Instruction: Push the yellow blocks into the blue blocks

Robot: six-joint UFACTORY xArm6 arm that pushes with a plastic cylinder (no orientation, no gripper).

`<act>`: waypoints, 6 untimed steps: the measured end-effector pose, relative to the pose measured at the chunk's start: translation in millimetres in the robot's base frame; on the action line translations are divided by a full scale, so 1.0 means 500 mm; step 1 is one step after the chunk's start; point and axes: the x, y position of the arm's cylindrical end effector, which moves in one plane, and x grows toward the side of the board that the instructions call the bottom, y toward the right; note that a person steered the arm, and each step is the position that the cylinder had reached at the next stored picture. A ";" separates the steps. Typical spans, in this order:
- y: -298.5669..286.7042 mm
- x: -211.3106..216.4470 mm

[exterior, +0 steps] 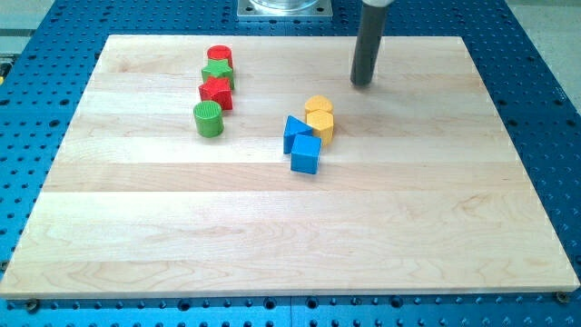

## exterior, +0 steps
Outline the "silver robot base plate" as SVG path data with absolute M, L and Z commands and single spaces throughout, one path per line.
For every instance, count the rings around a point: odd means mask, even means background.
M 298 18 L 333 16 L 331 0 L 238 0 L 237 16 L 243 18 Z

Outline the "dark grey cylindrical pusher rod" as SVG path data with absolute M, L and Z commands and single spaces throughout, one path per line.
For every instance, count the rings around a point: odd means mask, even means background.
M 389 3 L 363 3 L 353 55 L 350 81 L 356 86 L 370 84 L 378 57 Z

